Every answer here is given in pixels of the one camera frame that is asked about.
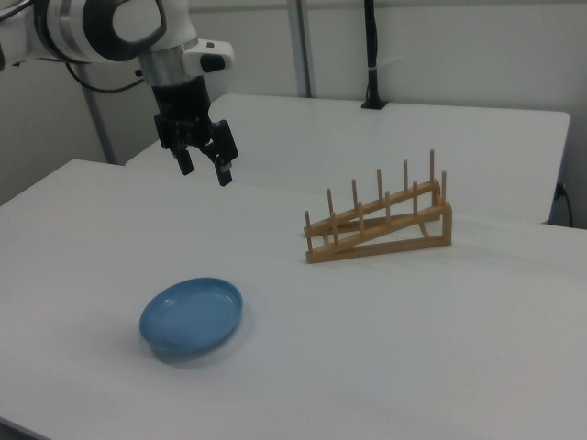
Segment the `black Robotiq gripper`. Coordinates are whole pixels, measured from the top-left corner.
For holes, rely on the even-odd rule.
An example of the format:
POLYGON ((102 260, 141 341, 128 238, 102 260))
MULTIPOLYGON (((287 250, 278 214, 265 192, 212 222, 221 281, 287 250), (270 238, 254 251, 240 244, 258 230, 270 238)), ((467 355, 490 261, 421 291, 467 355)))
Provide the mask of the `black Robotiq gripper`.
POLYGON ((170 86, 152 86, 159 113, 154 116, 161 146, 178 162, 182 175, 194 170, 187 145, 201 147, 213 162, 220 186, 232 182, 232 161, 238 149, 226 120, 212 123, 208 115, 210 98, 205 78, 170 86))

